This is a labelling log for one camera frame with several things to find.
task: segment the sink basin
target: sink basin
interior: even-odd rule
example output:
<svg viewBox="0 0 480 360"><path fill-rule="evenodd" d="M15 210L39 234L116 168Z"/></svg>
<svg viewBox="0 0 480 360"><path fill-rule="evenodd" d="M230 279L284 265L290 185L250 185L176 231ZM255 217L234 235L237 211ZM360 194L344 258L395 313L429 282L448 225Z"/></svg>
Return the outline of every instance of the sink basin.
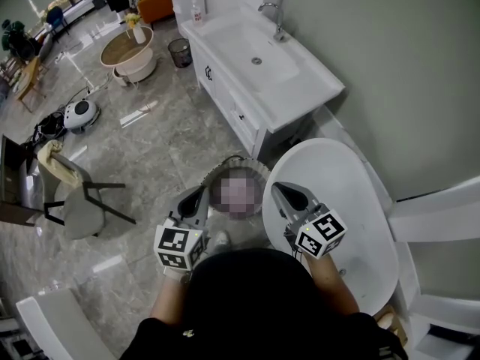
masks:
<svg viewBox="0 0 480 360"><path fill-rule="evenodd" d="M263 223L272 245L288 254L283 219L272 199L274 182L309 188L348 227L331 256L360 311L373 315L390 299L398 282L392 234L370 178L358 156L331 139L310 139L291 148L275 165L263 195ZM307 268L305 258L302 263Z"/></svg>
<svg viewBox="0 0 480 360"><path fill-rule="evenodd" d="M191 21L181 25L228 85L235 86L265 119L272 134L345 88L295 38L286 34L283 41L275 41L276 25L246 4L207 15L199 28ZM261 59L261 64L252 63L253 58Z"/></svg>

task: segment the potted plant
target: potted plant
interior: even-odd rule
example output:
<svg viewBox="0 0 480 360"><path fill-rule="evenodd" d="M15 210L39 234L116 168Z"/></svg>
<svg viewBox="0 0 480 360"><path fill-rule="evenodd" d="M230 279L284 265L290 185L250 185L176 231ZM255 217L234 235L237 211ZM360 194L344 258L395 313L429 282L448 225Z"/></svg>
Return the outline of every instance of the potted plant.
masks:
<svg viewBox="0 0 480 360"><path fill-rule="evenodd" d="M133 29L133 35L138 44L144 43L147 40L140 26L140 19L141 17L135 13L129 13L125 16L125 22L129 28Z"/></svg>

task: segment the chrome faucet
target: chrome faucet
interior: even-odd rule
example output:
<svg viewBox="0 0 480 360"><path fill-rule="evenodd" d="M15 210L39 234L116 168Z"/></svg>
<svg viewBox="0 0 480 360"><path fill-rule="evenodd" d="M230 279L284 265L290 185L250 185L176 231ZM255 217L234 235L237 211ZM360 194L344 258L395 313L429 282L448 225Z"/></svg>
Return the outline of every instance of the chrome faucet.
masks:
<svg viewBox="0 0 480 360"><path fill-rule="evenodd" d="M284 39L284 36L285 36L284 29L282 28L282 23L284 22L284 12L282 11L282 9L278 5L273 4L273 3L263 3L262 5L260 5L258 7L258 11L262 12L264 7L273 7L278 11L277 31L273 35L273 38L274 38L275 41L282 41Z"/></svg>

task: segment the plastic bottle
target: plastic bottle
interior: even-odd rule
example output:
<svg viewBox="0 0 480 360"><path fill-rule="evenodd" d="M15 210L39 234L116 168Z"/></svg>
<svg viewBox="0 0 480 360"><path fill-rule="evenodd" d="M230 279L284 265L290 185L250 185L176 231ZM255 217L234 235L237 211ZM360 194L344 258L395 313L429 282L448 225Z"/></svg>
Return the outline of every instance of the plastic bottle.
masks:
<svg viewBox="0 0 480 360"><path fill-rule="evenodd" d="M197 27L200 27L203 25L202 10L197 5L197 0L192 0L192 20L193 20L193 24Z"/></svg>

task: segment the beige towel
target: beige towel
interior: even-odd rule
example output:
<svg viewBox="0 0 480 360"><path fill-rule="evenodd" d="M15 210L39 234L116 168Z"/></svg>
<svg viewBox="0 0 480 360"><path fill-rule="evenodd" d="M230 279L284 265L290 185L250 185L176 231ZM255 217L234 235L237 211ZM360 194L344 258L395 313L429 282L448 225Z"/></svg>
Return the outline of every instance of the beige towel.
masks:
<svg viewBox="0 0 480 360"><path fill-rule="evenodd" d="M82 180L77 173L68 169L65 165L50 156L52 152L60 152L62 148L63 145L61 142L58 140L50 140L37 153L38 161L58 180L73 188L77 188L82 185Z"/></svg>

